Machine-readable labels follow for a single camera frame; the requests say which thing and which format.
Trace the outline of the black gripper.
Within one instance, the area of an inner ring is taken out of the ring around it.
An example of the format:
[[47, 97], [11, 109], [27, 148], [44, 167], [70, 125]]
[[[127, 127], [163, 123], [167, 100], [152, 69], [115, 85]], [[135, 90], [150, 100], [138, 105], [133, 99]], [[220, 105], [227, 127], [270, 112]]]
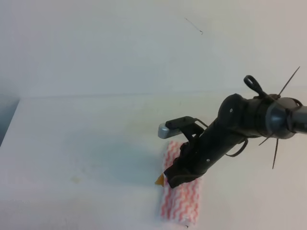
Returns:
[[216, 119], [206, 129], [196, 122], [196, 118], [185, 116], [165, 123], [169, 131], [180, 131], [188, 140], [181, 145], [179, 156], [164, 171], [171, 188], [203, 176], [235, 145], [243, 142], [241, 134], [222, 127]]

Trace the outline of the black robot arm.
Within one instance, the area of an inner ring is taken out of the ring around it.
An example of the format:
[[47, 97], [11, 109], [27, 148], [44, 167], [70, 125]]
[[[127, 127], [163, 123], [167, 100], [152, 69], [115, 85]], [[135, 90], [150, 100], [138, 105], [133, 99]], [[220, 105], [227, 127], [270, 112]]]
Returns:
[[245, 99], [239, 94], [228, 96], [221, 104], [217, 118], [206, 128], [200, 120], [184, 116], [159, 126], [162, 139], [183, 134], [187, 142], [164, 171], [171, 188], [203, 176], [219, 159], [241, 144], [239, 155], [250, 138], [289, 139], [297, 133], [307, 132], [307, 108], [297, 99], [267, 97]]

